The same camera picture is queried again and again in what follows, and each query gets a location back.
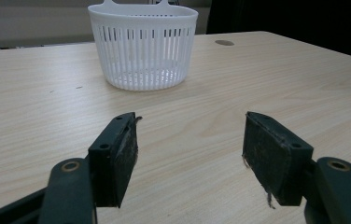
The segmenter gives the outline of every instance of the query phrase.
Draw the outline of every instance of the white plastic basket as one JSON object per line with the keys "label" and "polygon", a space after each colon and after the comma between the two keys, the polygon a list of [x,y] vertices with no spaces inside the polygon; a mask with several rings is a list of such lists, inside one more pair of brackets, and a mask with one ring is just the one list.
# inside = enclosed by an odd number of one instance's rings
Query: white plastic basket
{"label": "white plastic basket", "polygon": [[198,12],[171,6],[121,5],[105,0],[88,7],[106,80],[130,91],[152,91],[183,81],[190,66]]}

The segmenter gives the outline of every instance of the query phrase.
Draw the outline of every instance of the basket rim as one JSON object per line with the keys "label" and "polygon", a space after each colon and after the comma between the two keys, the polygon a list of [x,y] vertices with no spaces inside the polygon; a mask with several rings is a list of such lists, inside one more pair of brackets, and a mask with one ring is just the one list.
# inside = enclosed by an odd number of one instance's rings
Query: basket rim
{"label": "basket rim", "polygon": [[[132,8],[136,8],[136,7],[145,7],[145,8],[149,8],[149,9],[161,9],[161,8],[171,8],[171,9],[182,9],[183,11],[185,11],[185,14],[179,14],[179,15],[172,15],[172,16],[160,16],[159,18],[161,19],[174,19],[174,18],[193,18],[193,17],[197,17],[199,15],[199,13],[189,7],[182,7],[182,6],[166,6],[166,7],[158,7],[156,5],[141,5],[141,4],[115,4],[113,5],[114,7],[111,8],[111,10],[120,8],[123,10],[127,10],[127,9],[132,9]],[[90,13],[92,13],[93,15],[96,16],[114,16],[114,17],[127,17],[127,18],[158,18],[155,16],[147,16],[147,15],[134,15],[134,14],[139,14],[139,13],[130,13],[130,14],[126,14],[126,13],[114,13],[114,12],[103,12],[101,10],[109,10],[108,6],[105,4],[98,4],[98,5],[91,5],[88,6],[88,10]],[[161,14],[166,14],[166,13],[152,13],[149,15],[161,15]]]}

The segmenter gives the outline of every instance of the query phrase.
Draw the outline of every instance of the wooden table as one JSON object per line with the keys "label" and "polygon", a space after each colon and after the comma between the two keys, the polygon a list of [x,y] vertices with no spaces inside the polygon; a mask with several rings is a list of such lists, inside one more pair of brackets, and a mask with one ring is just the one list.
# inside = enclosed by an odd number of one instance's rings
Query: wooden table
{"label": "wooden table", "polygon": [[122,207],[100,208],[99,223],[304,223],[304,202],[269,208],[243,164],[245,113],[280,121],[314,160],[351,162],[351,56],[264,32],[197,35],[184,82],[132,92],[105,82],[93,43],[0,50],[0,207],[44,188],[130,111],[144,117],[139,160]]}

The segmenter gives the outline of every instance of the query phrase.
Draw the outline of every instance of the wood grain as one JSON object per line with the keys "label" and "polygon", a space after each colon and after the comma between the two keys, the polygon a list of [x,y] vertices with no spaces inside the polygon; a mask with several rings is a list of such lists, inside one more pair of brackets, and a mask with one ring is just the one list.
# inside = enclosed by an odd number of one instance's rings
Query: wood grain
{"label": "wood grain", "polygon": [[245,113],[279,120],[315,160],[351,162],[351,56],[264,32],[197,35],[184,82],[132,92],[105,82],[92,43],[0,50],[0,207],[130,111],[144,117],[139,160],[122,207],[100,208],[99,223],[304,223],[304,202],[270,209],[245,168]]}

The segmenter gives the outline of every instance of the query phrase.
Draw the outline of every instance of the basket handle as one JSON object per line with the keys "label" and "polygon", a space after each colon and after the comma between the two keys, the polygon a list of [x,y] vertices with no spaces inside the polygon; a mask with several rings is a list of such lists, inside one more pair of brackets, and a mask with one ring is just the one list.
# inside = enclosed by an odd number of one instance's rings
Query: basket handle
{"label": "basket handle", "polygon": [[170,6],[169,0],[161,0],[158,6]]}
{"label": "basket handle", "polygon": [[[112,0],[104,0],[103,4],[108,6],[114,6],[114,5],[117,5],[118,3],[115,3]],[[161,0],[158,6],[170,6],[169,0]]]}

